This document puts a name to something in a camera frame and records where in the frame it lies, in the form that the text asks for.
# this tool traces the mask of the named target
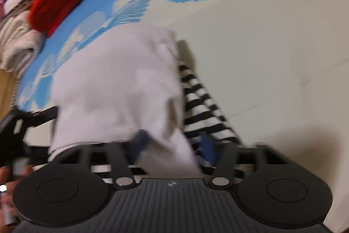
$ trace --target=wooden furniture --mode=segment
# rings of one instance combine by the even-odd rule
[[[16,79],[11,73],[5,73],[3,70],[0,70],[0,120],[9,111],[15,84]]]

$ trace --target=white towel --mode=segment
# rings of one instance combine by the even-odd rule
[[[3,53],[0,69],[14,72],[21,78],[40,52],[44,39],[43,33],[32,29],[13,41]]]
[[[50,153],[130,140],[145,129],[153,140],[139,167],[152,177],[201,177],[182,133],[184,94],[176,58],[169,31],[136,23],[114,27],[76,52],[53,78],[51,99],[60,111]]]
[[[0,30],[0,60],[11,43],[27,33],[31,28],[28,23],[29,10],[20,13],[16,17],[11,17],[6,21]]]

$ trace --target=logo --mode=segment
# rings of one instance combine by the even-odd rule
[[[171,181],[167,184],[168,186],[170,186],[171,188],[174,188],[175,186],[177,186],[178,184],[174,181]]]

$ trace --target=pink fabric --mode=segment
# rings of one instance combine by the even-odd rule
[[[4,3],[5,3],[5,0],[0,0],[0,18],[3,18],[5,16],[5,12],[3,10]]]

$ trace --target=hand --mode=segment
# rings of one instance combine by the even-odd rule
[[[23,171],[23,177],[26,177],[28,175],[30,175],[31,173],[33,173],[33,167],[32,166],[26,166],[24,171]],[[4,184],[8,179],[8,169],[7,167],[2,167],[0,168],[0,185]],[[1,208],[1,204],[5,203],[8,205],[9,207],[9,212],[11,215],[17,216],[17,212],[13,207],[13,201],[12,201],[12,195],[13,195],[13,191],[15,189],[15,187],[17,186],[17,184],[20,182],[19,180],[13,181],[13,182],[8,182],[6,184],[7,187],[7,195],[5,197],[1,197],[0,200],[0,233],[9,233],[11,232],[11,230],[13,228],[5,226],[4,224],[4,219],[3,219],[3,215],[2,215],[2,208]]]

